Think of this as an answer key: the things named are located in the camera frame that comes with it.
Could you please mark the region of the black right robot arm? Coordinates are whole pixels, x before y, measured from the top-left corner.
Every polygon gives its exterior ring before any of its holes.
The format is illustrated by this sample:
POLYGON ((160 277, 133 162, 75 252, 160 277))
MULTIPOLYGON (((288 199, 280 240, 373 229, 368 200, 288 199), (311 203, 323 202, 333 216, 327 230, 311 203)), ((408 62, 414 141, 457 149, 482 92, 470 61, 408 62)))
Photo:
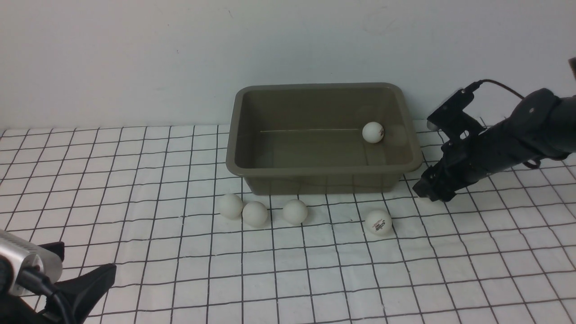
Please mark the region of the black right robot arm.
POLYGON ((563 160, 575 152, 576 101, 548 89, 525 97, 511 115, 482 127, 463 109, 473 92, 459 91, 428 117, 448 136, 442 158, 413 186, 418 197, 448 202, 459 189, 519 164, 531 169, 543 159, 563 160))

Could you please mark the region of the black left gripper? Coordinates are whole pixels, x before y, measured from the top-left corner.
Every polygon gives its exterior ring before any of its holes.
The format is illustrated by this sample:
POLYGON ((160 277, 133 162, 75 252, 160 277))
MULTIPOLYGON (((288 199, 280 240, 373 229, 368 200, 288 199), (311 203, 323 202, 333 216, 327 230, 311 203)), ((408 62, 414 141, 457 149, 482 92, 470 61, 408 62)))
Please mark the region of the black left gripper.
POLYGON ((3 324, 82 324, 99 299, 114 285, 117 267, 106 264, 78 278, 50 283, 25 270, 27 279, 44 293, 13 296, 1 292, 0 320, 3 324))

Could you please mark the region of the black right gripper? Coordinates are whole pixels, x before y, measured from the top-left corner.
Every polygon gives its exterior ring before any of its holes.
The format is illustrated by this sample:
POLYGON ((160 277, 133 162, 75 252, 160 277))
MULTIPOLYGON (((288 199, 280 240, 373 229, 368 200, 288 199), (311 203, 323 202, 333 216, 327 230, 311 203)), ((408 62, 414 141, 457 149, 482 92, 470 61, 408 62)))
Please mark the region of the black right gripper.
POLYGON ((474 163, 471 140, 449 141, 442 146, 444 155, 427 168, 412 189, 420 198, 449 202, 459 189, 484 179, 487 172, 474 163))

